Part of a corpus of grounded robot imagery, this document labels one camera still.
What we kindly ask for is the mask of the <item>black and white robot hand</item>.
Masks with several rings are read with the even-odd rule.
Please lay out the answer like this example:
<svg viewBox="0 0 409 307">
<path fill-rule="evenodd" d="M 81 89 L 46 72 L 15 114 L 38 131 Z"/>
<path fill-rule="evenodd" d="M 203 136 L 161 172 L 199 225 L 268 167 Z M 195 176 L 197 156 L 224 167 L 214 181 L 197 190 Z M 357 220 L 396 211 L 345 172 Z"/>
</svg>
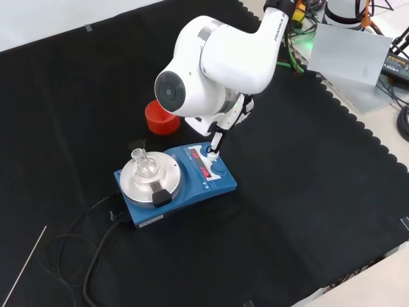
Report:
<svg viewBox="0 0 409 307">
<path fill-rule="evenodd" d="M 243 122 L 254 107 L 252 95 L 239 94 L 237 101 L 227 113 L 211 116 L 185 117 L 185 121 L 202 136 L 213 136 L 205 148 L 204 156 L 215 161 L 219 157 L 221 144 L 227 132 L 235 125 Z"/>
</svg>

